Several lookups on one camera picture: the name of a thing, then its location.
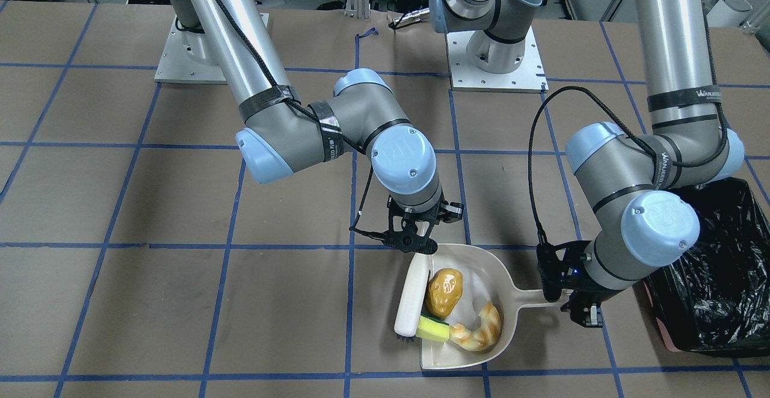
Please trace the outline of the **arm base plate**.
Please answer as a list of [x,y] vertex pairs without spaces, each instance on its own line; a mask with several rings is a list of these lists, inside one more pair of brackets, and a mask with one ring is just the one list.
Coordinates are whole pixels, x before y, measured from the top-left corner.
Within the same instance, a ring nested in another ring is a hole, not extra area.
[[534,92],[548,90],[533,28],[520,42],[502,44],[484,31],[446,35],[454,91]]
[[255,60],[236,32],[226,32],[222,37],[215,37],[214,43],[211,43],[208,34],[183,31],[176,17],[171,22],[170,33],[156,68],[155,81],[179,85],[225,85],[226,76],[223,75],[216,51],[225,44],[231,47],[242,46],[245,53],[233,67],[228,66],[229,71],[239,72],[243,81],[251,80],[254,89],[268,88],[269,82],[259,66],[256,64],[249,70],[245,65]]

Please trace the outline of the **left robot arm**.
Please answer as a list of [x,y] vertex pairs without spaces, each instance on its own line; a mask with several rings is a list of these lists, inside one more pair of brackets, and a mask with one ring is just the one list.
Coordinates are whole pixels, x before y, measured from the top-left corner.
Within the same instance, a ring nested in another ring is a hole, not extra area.
[[[429,9],[438,33],[473,32],[467,54],[476,67],[506,74],[542,1],[429,0]],[[697,241],[695,210],[673,189],[728,178],[745,157],[724,118],[701,0],[635,3],[651,134],[632,134],[589,92],[610,121],[576,132],[565,152],[600,233],[552,245],[534,214],[544,297],[555,302],[569,289],[561,310],[587,328],[604,325],[602,302],[674,263]]]

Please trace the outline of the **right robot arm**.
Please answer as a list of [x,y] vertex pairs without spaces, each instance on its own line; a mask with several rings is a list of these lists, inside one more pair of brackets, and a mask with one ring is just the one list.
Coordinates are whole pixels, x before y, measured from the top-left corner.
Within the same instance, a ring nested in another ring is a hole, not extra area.
[[464,206],[446,201],[434,148],[376,72],[352,70],[338,80],[332,99],[303,106],[256,0],[170,1],[181,29],[203,36],[233,92],[245,124],[236,143],[257,182],[361,153],[389,192],[391,223],[382,233],[351,230],[405,253],[437,251],[434,226],[462,220]]

